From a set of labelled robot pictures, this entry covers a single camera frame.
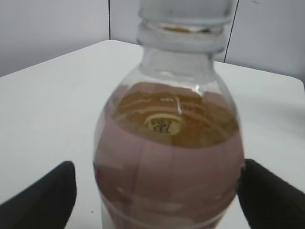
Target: clear plastic bottle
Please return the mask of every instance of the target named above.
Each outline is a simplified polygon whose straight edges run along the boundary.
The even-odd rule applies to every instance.
[[[215,228],[244,165],[238,113],[213,69],[227,17],[203,18],[209,23],[202,25],[188,12],[191,25],[175,23],[176,8],[170,20],[158,11],[172,10],[173,2],[142,0],[143,60],[114,91],[96,128],[96,181],[117,229]]]

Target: bottle neck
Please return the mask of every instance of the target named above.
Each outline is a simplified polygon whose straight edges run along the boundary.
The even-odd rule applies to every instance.
[[[173,52],[145,47],[140,69],[147,75],[162,79],[191,80],[214,75],[213,66],[214,55],[211,53]]]
[[[220,26],[185,26],[142,21],[138,29],[138,42],[143,46],[174,52],[219,53],[226,39]]]

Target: white wall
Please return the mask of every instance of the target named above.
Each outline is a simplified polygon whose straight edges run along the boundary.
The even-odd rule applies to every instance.
[[[108,38],[108,0],[0,0],[0,76]]]
[[[110,0],[111,39],[136,43],[136,33],[140,19],[138,17],[139,0]],[[226,26],[225,32],[229,38],[232,24]],[[224,61],[225,52],[217,56]]]
[[[240,0],[227,63],[305,82],[305,0]]]

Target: bottle bottom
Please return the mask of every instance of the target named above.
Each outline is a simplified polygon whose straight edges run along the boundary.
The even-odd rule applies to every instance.
[[[106,228],[108,229],[215,229],[222,217],[224,216],[226,210],[224,210],[221,214],[218,214],[217,216],[214,216],[213,218],[207,220],[206,222],[202,222],[197,225],[180,227],[177,226],[180,221],[179,218],[175,220],[171,219],[170,223],[169,221],[167,221],[166,217],[164,217],[163,221],[160,221],[159,224],[166,225],[166,227],[158,227],[139,222],[138,220],[126,216],[120,211],[118,211],[108,200],[103,197],[102,212],[103,228],[104,225],[107,225]]]

